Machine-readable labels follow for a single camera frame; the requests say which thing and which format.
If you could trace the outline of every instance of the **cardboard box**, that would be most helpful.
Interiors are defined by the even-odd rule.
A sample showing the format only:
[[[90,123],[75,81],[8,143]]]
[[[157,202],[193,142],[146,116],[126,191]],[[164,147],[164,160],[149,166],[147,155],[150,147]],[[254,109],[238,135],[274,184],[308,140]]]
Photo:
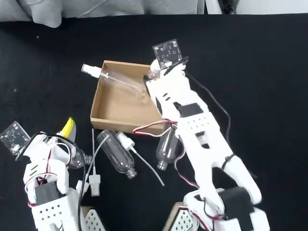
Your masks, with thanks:
[[[149,65],[130,64],[105,60],[103,70],[111,68],[143,83]],[[91,123],[96,129],[111,129],[132,133],[133,129],[161,120],[161,116],[149,96],[142,103],[133,95],[98,81],[91,109]],[[143,130],[152,134],[164,131],[163,125],[154,125]]]

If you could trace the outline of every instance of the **black surface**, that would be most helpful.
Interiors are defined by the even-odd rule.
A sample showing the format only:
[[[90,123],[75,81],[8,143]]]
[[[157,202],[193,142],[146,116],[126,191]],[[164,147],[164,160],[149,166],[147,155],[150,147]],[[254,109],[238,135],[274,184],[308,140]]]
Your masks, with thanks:
[[[58,29],[33,23],[0,24],[0,130],[17,120],[30,134],[57,132],[69,116],[77,144],[91,153],[90,107],[97,80],[83,63],[104,59],[149,64],[152,46],[176,38],[189,56],[187,70],[229,112],[231,146],[255,174],[271,230],[307,225],[308,15],[127,16],[64,20]],[[225,130],[227,119],[191,83]],[[153,166],[158,139],[136,138],[136,149]],[[162,187],[137,158],[138,176],[128,180],[100,155],[101,196],[86,195],[107,228],[159,231],[175,202],[193,188],[169,167]],[[0,145],[1,230],[34,229],[23,190],[26,160],[14,162]],[[193,178],[187,158],[181,172]],[[75,185],[81,170],[70,170]],[[234,183],[214,170],[218,187]]]

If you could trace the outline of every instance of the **black cable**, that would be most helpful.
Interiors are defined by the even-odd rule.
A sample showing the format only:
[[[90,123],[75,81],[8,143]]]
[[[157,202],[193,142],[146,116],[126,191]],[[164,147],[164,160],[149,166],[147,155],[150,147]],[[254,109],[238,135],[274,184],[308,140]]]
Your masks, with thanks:
[[[235,154],[233,153],[232,155],[229,155],[226,157],[225,162],[223,162],[222,166],[221,166],[221,170],[225,170],[226,164],[235,156]]]
[[[178,60],[177,62],[175,62],[174,64],[172,64],[170,67],[168,67],[167,71],[164,73],[164,76],[165,76],[166,74],[168,74],[170,71],[172,71],[172,69],[173,69],[174,67],[176,67],[177,65],[179,65],[179,64],[185,65],[185,64],[187,64],[187,62],[188,62],[188,56],[183,57],[182,59]]]
[[[65,140],[66,142],[69,142],[71,145],[76,147],[76,150],[80,153],[81,156],[81,162],[83,164],[83,177],[82,177],[82,184],[81,184],[81,190],[80,190],[80,194],[79,194],[79,199],[78,199],[78,227],[79,227],[79,231],[82,231],[82,227],[81,227],[81,221],[80,221],[80,214],[81,214],[81,201],[82,201],[82,194],[83,194],[83,190],[85,187],[85,182],[86,182],[86,161],[85,161],[85,157],[82,154],[81,150],[79,149],[79,147],[71,140],[69,140],[68,138],[65,138],[63,136],[60,135],[53,135],[51,137],[58,137],[61,138],[63,140]]]
[[[186,71],[186,75],[191,78],[199,87],[201,87],[202,89],[204,89],[212,98],[212,100],[218,105],[218,107],[226,114],[227,118],[228,118],[228,126],[226,129],[226,141],[229,144],[229,134],[230,134],[230,127],[231,127],[231,117],[229,115],[229,113],[226,111],[226,109],[223,108],[223,106],[221,106],[221,104],[215,99],[215,97],[213,96],[213,94],[210,92],[209,89],[207,89],[207,87],[205,87],[204,85],[202,85],[197,79],[195,79],[191,74],[189,74]]]
[[[219,220],[218,218],[212,217],[211,215],[209,215],[209,214],[206,212],[206,210],[205,210],[205,205],[206,205],[206,200],[204,200],[204,208],[203,208],[205,215],[207,215],[207,216],[208,216],[209,218],[211,218],[212,220]]]

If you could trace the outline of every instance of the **clear plastic bottle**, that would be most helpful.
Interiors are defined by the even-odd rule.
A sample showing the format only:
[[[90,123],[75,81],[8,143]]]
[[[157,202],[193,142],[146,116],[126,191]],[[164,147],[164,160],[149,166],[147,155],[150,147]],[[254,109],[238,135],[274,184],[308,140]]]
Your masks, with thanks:
[[[144,84],[110,68],[101,72],[100,80],[111,86],[117,87],[128,94],[134,95],[139,99],[144,99],[146,97]]]
[[[96,138],[98,143],[101,143],[106,136],[109,137],[102,145],[103,151],[118,172],[125,173],[129,179],[134,178],[137,172],[134,169],[133,157],[123,148],[114,131],[102,131]]]
[[[145,85],[143,83],[137,82],[136,80],[123,73],[110,68],[103,70],[99,67],[89,66],[86,64],[83,64],[81,71],[88,73],[95,78],[99,78],[100,81],[119,88],[128,94],[136,96],[137,98],[141,99],[142,103],[147,102],[148,97]]]
[[[156,157],[158,159],[157,168],[159,170],[166,170],[168,164],[174,161],[178,143],[179,139],[175,136],[175,129],[173,127],[160,138],[156,149]]]
[[[92,156],[91,155],[85,155],[84,151],[81,150],[81,153],[85,157],[85,162],[86,165],[90,165],[92,161]],[[82,161],[81,161],[81,156],[80,153],[76,152],[75,157],[72,159],[69,168],[71,169],[76,169],[76,168],[81,168],[83,166]]]

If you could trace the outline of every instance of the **robotic arm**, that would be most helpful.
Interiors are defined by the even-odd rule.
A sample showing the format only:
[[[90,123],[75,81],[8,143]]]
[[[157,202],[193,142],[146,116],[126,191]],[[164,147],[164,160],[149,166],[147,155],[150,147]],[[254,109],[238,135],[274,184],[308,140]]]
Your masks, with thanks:
[[[176,136],[186,149],[199,186],[184,202],[201,214],[211,229],[212,218],[225,215],[215,223],[216,231],[269,231],[266,214],[253,207],[261,202],[261,192],[224,139],[206,103],[190,89],[176,40],[159,44],[154,51],[157,59],[151,64],[152,78],[145,76],[144,82],[162,118],[177,121]],[[212,182],[214,167],[226,172],[238,187],[218,192]]]

